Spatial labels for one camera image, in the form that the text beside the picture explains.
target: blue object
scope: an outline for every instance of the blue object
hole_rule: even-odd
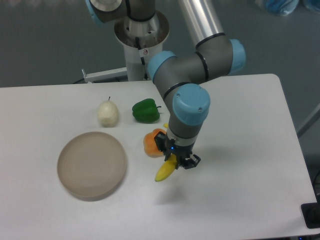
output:
[[[286,16],[296,9],[299,0],[255,0],[255,3],[269,13]]]
[[[168,58],[171,57],[176,57],[176,55],[172,51],[162,51],[151,58],[147,70],[152,82],[154,81],[154,76],[161,64],[163,64]]]
[[[91,6],[91,4],[90,4],[90,0],[85,0],[85,3],[86,3],[86,6],[87,6],[87,8],[88,8],[88,10],[89,10],[89,13],[90,13],[90,15],[91,15],[92,20],[94,21],[94,23],[97,24],[97,25],[102,25],[103,22],[100,21],[100,19],[97,17],[95,11],[93,10],[93,8],[92,8],[92,6]]]
[[[186,125],[202,124],[209,113],[210,96],[207,90],[193,83],[179,87],[172,101],[173,112]]]
[[[320,0],[303,0],[305,7],[317,14],[320,14]]]
[[[233,48],[232,66],[229,74],[241,70],[246,64],[246,51],[237,39],[230,39]]]

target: beige bowl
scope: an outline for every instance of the beige bowl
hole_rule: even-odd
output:
[[[119,185],[126,165],[125,150],[117,139],[103,132],[87,132],[63,148],[57,172],[72,195],[84,201],[98,201]]]

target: gray floor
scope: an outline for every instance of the gray floor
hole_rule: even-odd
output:
[[[246,48],[246,67],[237,74],[278,75],[298,127],[320,103],[320,15],[302,4],[278,17],[252,0],[213,2],[227,36]],[[156,6],[170,22],[164,49],[178,56],[194,52],[177,2],[157,0]],[[124,67],[113,27],[96,26],[84,0],[0,0],[0,87],[70,84],[82,77],[81,68],[94,73]],[[313,176],[320,169],[320,120],[300,144]]]

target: blue joint cap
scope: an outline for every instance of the blue joint cap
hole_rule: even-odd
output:
[[[207,90],[193,83],[179,87],[172,101],[176,117],[188,126],[202,124],[209,113],[210,96]]]
[[[94,9],[92,8],[92,6],[91,6],[91,4],[90,4],[90,0],[85,0],[85,3],[86,3],[86,7],[88,8],[89,13],[90,13],[90,15],[91,15],[92,20],[94,21],[94,23],[97,24],[97,25],[102,25],[103,22],[100,21],[100,19],[97,17]]]
[[[241,70],[246,64],[246,51],[237,39],[230,39],[233,48],[232,66],[229,74]]]
[[[158,68],[160,68],[161,64],[163,64],[168,58],[176,57],[176,55],[172,51],[162,51],[158,54],[154,55],[148,63],[148,73],[152,82],[154,81],[154,77]]]

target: green bell pepper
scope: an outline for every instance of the green bell pepper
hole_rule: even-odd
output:
[[[150,124],[160,118],[158,108],[161,106],[157,106],[155,100],[147,98],[132,107],[132,115],[137,121]]]

